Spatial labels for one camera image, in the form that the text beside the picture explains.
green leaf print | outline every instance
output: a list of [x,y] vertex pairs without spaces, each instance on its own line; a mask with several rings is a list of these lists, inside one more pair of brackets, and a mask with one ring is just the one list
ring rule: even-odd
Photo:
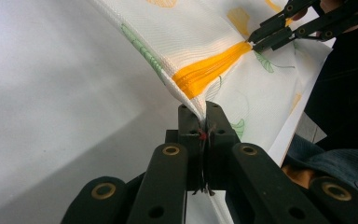
[[144,56],[147,62],[152,66],[153,70],[157,73],[159,79],[162,83],[164,80],[162,79],[162,67],[156,58],[150,53],[150,51],[138,40],[138,38],[132,33],[132,31],[124,24],[121,24],[121,31],[124,36],[127,37],[128,40],[132,43],[132,45]]
[[222,88],[222,76],[219,76],[219,90]]
[[271,63],[269,62],[269,60],[267,60],[263,55],[257,53],[256,51],[254,51],[254,53],[255,53],[255,57],[261,63],[261,65],[264,67],[264,69],[266,69],[266,71],[268,71],[269,73],[273,73],[274,69],[272,69],[272,66],[271,66]]
[[293,47],[295,47],[295,49],[299,49],[300,46],[296,41],[293,41]]
[[237,124],[231,124],[231,128],[234,129],[237,136],[242,139],[243,132],[245,130],[245,120],[241,119]]
[[280,67],[280,68],[295,68],[294,66],[278,66],[276,64],[271,63],[268,59],[266,59],[263,55],[257,53],[256,51],[254,51],[254,53],[255,53],[255,57],[257,58],[257,60],[261,63],[261,65],[264,67],[264,69],[266,69],[266,71],[268,71],[269,73],[274,72],[274,69],[272,68],[272,66]]

yellow print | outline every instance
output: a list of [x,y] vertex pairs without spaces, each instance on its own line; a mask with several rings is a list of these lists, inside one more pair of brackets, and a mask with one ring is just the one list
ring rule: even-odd
[[296,108],[296,105],[298,104],[298,102],[301,100],[301,94],[300,93],[296,93],[295,99],[293,100],[292,103],[292,108],[290,109],[290,113],[293,112],[293,110]]
[[275,5],[271,0],[266,0],[266,3],[275,12],[281,12],[282,11],[282,9],[279,6]]
[[286,19],[286,24],[284,26],[288,26],[293,22],[292,18]]
[[228,14],[228,19],[237,28],[237,30],[243,35],[249,35],[248,32],[248,20],[249,15],[241,7],[232,8]]
[[176,0],[146,0],[148,3],[157,5],[159,7],[174,7]]

person's leg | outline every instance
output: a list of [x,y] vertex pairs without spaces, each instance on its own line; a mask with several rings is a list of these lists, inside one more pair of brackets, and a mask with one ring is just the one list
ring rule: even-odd
[[327,137],[322,148],[358,148],[358,30],[337,38],[306,106]]

brass screw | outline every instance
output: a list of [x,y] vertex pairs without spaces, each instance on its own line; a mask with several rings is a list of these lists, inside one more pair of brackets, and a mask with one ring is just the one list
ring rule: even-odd
[[351,200],[351,194],[342,188],[341,186],[330,183],[330,182],[323,182],[322,183],[322,189],[325,194],[328,196],[339,200],[339,201],[350,201]]
[[177,155],[179,151],[180,151],[179,147],[165,147],[162,149],[162,153],[164,153],[167,156]]
[[257,154],[257,150],[252,147],[241,147],[240,151],[249,156],[254,156]]
[[[102,189],[102,188],[109,188],[109,191],[101,193],[100,189]],[[102,183],[102,184],[95,186],[95,188],[91,192],[91,196],[97,200],[104,200],[104,199],[110,198],[112,195],[115,194],[115,192],[116,192],[116,186],[114,184]]]

gray table surface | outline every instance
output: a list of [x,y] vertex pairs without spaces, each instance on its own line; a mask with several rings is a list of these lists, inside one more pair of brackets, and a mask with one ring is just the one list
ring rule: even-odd
[[[59,223],[91,179],[142,173],[177,106],[86,0],[0,0],[0,223]],[[189,197],[187,223],[216,223]]]

